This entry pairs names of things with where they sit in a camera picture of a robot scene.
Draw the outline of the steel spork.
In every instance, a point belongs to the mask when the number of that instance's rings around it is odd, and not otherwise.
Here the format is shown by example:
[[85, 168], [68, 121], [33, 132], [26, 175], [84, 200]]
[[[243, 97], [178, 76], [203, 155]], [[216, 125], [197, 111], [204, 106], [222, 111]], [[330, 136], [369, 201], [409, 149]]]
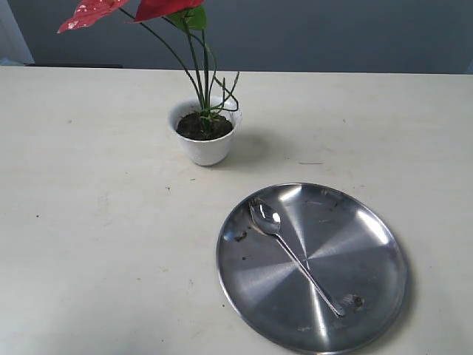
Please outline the steel spork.
[[252, 200], [249, 203], [251, 218], [256, 224], [257, 228], [266, 235], [270, 235], [276, 239], [279, 245], [287, 252], [293, 262], [299, 267], [301, 273], [306, 276], [310, 283], [315, 288], [317, 294], [324, 300], [328, 308], [337, 316], [344, 317], [345, 311], [343, 307], [327, 292], [319, 282], [310, 273], [310, 270], [303, 262], [296, 256], [295, 252], [290, 248], [287, 242], [280, 234], [281, 217], [268, 204], [259, 199]]

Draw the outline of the red artificial flower plant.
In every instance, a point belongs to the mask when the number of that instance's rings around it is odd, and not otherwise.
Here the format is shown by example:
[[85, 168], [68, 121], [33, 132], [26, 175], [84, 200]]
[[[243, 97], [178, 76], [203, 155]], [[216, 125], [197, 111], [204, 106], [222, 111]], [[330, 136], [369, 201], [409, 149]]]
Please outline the red artificial flower plant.
[[[158, 39], [177, 59], [191, 81], [197, 94], [197, 123], [199, 131], [208, 140], [217, 133], [217, 127], [224, 127], [223, 112], [236, 112], [239, 103], [234, 90], [239, 80], [236, 75], [233, 85], [228, 87], [226, 80], [217, 77], [217, 59], [205, 38], [207, 18], [202, 1], [140, 1], [134, 15], [123, 9], [125, 1], [80, 1], [71, 18], [68, 18], [58, 32], [91, 27], [98, 20], [119, 10], [133, 24], [139, 24]], [[166, 40], [153, 31], [146, 21], [161, 18], [172, 27], [184, 33], [193, 64], [190, 70]]]

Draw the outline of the white plastic flower pot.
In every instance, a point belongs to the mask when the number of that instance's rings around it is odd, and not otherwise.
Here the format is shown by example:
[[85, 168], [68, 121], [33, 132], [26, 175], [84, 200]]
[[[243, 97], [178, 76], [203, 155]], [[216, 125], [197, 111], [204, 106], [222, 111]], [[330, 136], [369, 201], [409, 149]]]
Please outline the white plastic flower pot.
[[221, 112], [221, 115], [232, 123], [232, 130], [221, 138], [196, 141], [179, 134], [177, 127], [181, 118], [196, 112], [199, 108], [200, 103], [196, 98], [189, 98], [175, 104], [169, 112], [168, 124], [191, 162], [198, 166], [213, 166], [224, 160], [230, 152], [232, 139], [242, 122], [242, 113], [231, 99], [226, 101], [224, 104], [226, 111]]

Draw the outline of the dark soil in pot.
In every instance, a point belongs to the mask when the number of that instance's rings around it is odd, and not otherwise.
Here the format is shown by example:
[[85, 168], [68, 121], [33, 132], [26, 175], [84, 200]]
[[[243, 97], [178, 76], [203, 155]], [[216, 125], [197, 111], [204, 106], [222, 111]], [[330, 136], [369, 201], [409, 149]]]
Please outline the dark soil in pot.
[[198, 112], [192, 112], [179, 120], [176, 131], [193, 141], [211, 141], [224, 137], [233, 128], [233, 124], [224, 116], [202, 118]]

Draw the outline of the round steel plate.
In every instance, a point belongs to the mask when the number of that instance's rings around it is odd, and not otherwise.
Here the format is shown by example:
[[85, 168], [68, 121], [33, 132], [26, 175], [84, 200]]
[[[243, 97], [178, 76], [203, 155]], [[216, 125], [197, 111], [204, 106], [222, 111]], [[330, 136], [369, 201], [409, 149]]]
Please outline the round steel plate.
[[[281, 217], [282, 238], [344, 309], [337, 317], [249, 209], [259, 199]], [[399, 314], [409, 271], [387, 225], [362, 202], [312, 183], [256, 191], [220, 229], [217, 270], [238, 315], [257, 333], [305, 354], [343, 354], [382, 335]]]

